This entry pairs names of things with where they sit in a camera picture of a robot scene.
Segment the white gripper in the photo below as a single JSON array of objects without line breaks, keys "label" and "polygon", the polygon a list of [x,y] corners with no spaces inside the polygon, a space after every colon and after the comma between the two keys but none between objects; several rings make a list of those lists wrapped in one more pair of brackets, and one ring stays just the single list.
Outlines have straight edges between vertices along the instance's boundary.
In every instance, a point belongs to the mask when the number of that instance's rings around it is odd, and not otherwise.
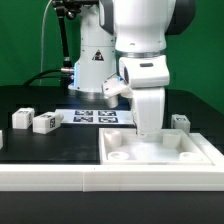
[{"label": "white gripper", "polygon": [[140,136],[160,130],[163,125],[165,89],[170,75],[166,56],[119,59],[119,74],[132,95],[131,110]]}]

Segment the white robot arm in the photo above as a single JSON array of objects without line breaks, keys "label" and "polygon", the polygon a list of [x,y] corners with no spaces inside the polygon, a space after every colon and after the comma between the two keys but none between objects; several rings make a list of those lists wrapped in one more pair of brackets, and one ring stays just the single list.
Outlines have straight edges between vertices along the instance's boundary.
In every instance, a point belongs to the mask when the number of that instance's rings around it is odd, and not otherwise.
[{"label": "white robot arm", "polygon": [[161,129],[170,82],[165,37],[186,30],[195,13],[196,0],[98,0],[83,6],[70,91],[103,97],[111,108],[123,96],[138,135]]}]

